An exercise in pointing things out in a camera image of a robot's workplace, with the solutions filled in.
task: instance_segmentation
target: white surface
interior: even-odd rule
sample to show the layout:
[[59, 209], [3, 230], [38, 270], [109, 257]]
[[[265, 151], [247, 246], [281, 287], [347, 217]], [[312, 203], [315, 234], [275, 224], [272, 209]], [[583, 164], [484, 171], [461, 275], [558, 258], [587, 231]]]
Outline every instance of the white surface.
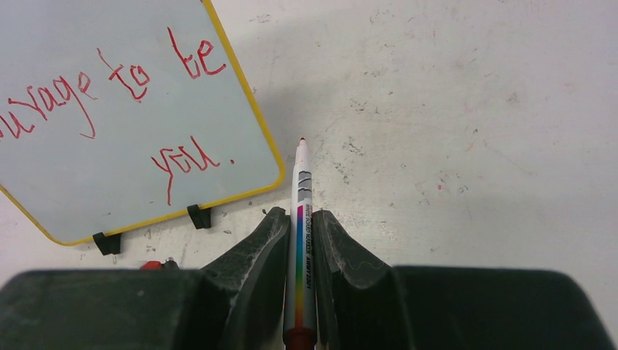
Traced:
[[[192, 55], [188, 65], [194, 76], [199, 69], [197, 79], [174, 51], [168, 28], [181, 54]], [[75, 242], [276, 182], [275, 158], [199, 1], [132, 0], [122, 10], [95, 0], [9, 1], [0, 5], [0, 33], [0, 115], [15, 132], [8, 111], [26, 129], [34, 125], [15, 139], [0, 123], [0, 183], [59, 241]], [[217, 74], [197, 68], [204, 39], [213, 46], [206, 67], [222, 69]], [[120, 78], [109, 80], [120, 64]], [[81, 71], [92, 80], [86, 93], [97, 100], [80, 92], [87, 79], [82, 76], [79, 85]], [[58, 83], [56, 91], [52, 84], [59, 76], [75, 91], [67, 102], [61, 99], [65, 85]], [[148, 78], [144, 86], [136, 84]], [[33, 108], [7, 103], [11, 98], [34, 105], [29, 85], [44, 111], [38, 87], [50, 89], [64, 105], [45, 111], [45, 121]], [[212, 159], [207, 168], [197, 145]]]
[[[617, 339], [618, 3], [214, 5], [288, 175], [308, 138], [315, 208], [390, 264], [565, 272]], [[170, 256], [200, 267], [261, 209], [287, 208], [289, 185], [216, 208], [209, 231], [183, 217], [129, 233], [118, 258], [56, 246], [3, 201], [1, 279]]]

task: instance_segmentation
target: whiteboard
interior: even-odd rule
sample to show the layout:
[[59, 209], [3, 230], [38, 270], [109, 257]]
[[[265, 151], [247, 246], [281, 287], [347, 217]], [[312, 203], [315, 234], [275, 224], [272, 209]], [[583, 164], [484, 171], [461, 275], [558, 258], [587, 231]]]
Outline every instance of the whiteboard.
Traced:
[[209, 2], [3, 1], [0, 33], [1, 189], [56, 243], [281, 183]]

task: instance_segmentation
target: white table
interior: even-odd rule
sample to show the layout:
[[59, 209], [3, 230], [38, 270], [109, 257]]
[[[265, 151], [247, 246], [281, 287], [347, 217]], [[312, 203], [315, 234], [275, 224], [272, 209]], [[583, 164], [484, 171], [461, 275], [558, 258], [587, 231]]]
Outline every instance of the white table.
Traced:
[[[289, 171], [390, 264], [541, 268], [618, 339], [618, 3], [215, 1]], [[126, 233], [123, 253], [48, 241], [0, 199], [0, 283], [33, 268], [201, 267], [279, 190]]]

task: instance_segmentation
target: red text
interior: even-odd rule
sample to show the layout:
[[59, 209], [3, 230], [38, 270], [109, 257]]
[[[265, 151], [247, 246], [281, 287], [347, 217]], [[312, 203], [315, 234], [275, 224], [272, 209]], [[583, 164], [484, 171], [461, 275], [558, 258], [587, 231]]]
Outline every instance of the red text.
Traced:
[[191, 154], [189, 154], [184, 146], [178, 146], [177, 149], [171, 148], [162, 148], [159, 150], [159, 155], [161, 156], [160, 163], [155, 157], [150, 157], [154, 164], [159, 167], [159, 169], [163, 170], [169, 175], [168, 179], [168, 205], [172, 205], [171, 193], [172, 193], [172, 184], [174, 178], [174, 172], [170, 161], [173, 162], [176, 166], [174, 168], [179, 168], [183, 173], [188, 173], [192, 170], [191, 165], [195, 165], [197, 169], [200, 171], [205, 171], [208, 168], [208, 165], [218, 168], [221, 163], [215, 163], [209, 156], [204, 153], [202, 147], [195, 141], [193, 136], [190, 136], [191, 142], [195, 149], [199, 154], [200, 161], [196, 160]]
[[[26, 100], [20, 101], [13, 98], [8, 99], [9, 105], [18, 105], [26, 107], [32, 111], [38, 113], [43, 121], [47, 121], [47, 115], [49, 112], [52, 112], [54, 108], [61, 107], [66, 105], [71, 99], [74, 99], [77, 104], [79, 104], [79, 108], [84, 113], [86, 117], [86, 121], [88, 122], [88, 126], [90, 127], [90, 131], [87, 133], [80, 133], [79, 135], [87, 137], [89, 139], [94, 139], [96, 137], [96, 131], [93, 124], [93, 121], [90, 119], [90, 115], [86, 111], [82, 100], [79, 99], [79, 96], [75, 93], [73, 87], [66, 81], [63, 76], [59, 76], [58, 79], [52, 80], [53, 89], [49, 87], [38, 87], [37, 89], [34, 86], [29, 85], [26, 88], [26, 93], [28, 94], [28, 98]], [[90, 86], [90, 78], [83, 71], [79, 73], [77, 77], [77, 90], [83, 95], [96, 100], [97, 98], [92, 97], [88, 92], [88, 88]], [[30, 126], [25, 127], [24, 124], [21, 123], [19, 118], [13, 113], [13, 111], [9, 111], [10, 121], [14, 126], [11, 126], [7, 119], [0, 115], [0, 121], [7, 127], [11, 135], [15, 139], [19, 139], [21, 137], [21, 132], [31, 133], [34, 130], [35, 125], [30, 124]], [[0, 130], [0, 138], [4, 137], [4, 133]]]
[[[197, 64], [197, 61], [193, 59], [193, 54], [188, 55], [187, 57], [184, 57], [180, 53], [180, 49], [178, 48], [178, 45], [176, 44], [176, 39], [174, 39], [172, 30], [170, 29], [170, 27], [168, 27], [168, 33], [170, 34], [170, 40], [172, 41], [172, 47], [174, 48], [174, 51], [176, 51], [176, 55], [178, 56], [178, 58], [180, 58], [180, 61], [182, 62], [183, 66], [184, 66], [184, 69], [187, 70], [187, 73], [189, 74], [189, 76], [192, 79], [199, 78], [200, 75], [202, 75], [202, 72], [200, 71], [200, 67]], [[204, 73], [206, 73], [206, 75], [218, 74], [220, 71], [222, 71], [226, 67], [225, 63], [223, 63], [219, 68], [217, 68], [217, 69], [215, 69], [213, 71], [209, 70], [206, 67], [206, 62], [204, 61], [204, 58], [206, 56], [210, 55], [212, 49], [213, 49], [213, 45], [211, 44], [210, 41], [202, 40], [202, 42], [200, 43], [200, 46], [197, 48], [197, 51], [196, 51], [196, 55], [199, 58], [200, 64], [202, 66], [202, 69], [204, 70]], [[195, 65], [195, 73], [193, 73], [191, 71], [191, 67], [189, 67], [189, 62], [191, 62], [191, 61]]]
[[[97, 47], [97, 52], [98, 52], [98, 57], [101, 59], [101, 61], [103, 61], [103, 63], [105, 63], [105, 65], [109, 69], [112, 70], [112, 73], [109, 75], [107, 79], [109, 80], [118, 79], [120, 84], [122, 84], [125, 88], [127, 88], [127, 90], [129, 90], [131, 97], [133, 97], [133, 99], [137, 101], [138, 103], [141, 103], [141, 99], [146, 95], [146, 91], [148, 91], [148, 88], [144, 87], [141, 93], [137, 95], [135, 90], [131, 87], [131, 85], [127, 84], [127, 82], [125, 82], [125, 80], [120, 75], [120, 71], [122, 71], [125, 67], [122, 64], [120, 64], [116, 69], [113, 69], [112, 66], [110, 66], [109, 63], [105, 61], [105, 58], [103, 58], [103, 53], [101, 53], [101, 49], [99, 49], [98, 47]], [[144, 69], [141, 68], [141, 66], [131, 66], [129, 68], [129, 74], [131, 75], [131, 78], [133, 78], [133, 81], [140, 88], [150, 82], [150, 77], [144, 71]]]

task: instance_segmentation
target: marker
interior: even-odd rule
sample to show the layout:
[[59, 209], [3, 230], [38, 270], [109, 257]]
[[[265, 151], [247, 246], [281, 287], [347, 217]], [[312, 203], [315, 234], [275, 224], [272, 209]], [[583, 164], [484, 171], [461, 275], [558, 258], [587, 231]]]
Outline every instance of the marker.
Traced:
[[316, 283], [313, 279], [311, 167], [305, 138], [296, 148], [292, 172], [292, 221], [289, 237], [283, 342], [288, 350], [309, 350], [318, 342]]

